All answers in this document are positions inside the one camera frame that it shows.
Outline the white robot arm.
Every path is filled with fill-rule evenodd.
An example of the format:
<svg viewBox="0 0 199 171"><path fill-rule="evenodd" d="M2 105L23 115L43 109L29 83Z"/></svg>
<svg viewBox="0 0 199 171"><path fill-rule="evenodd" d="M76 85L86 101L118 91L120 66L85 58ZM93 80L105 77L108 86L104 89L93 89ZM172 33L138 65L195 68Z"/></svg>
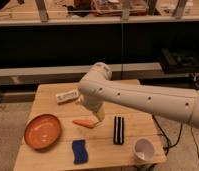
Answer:
<svg viewBox="0 0 199 171"><path fill-rule="evenodd" d="M199 129L199 90L111 81L112 71L95 63L78 84L82 104L93 113L104 101L112 102Z"/></svg>

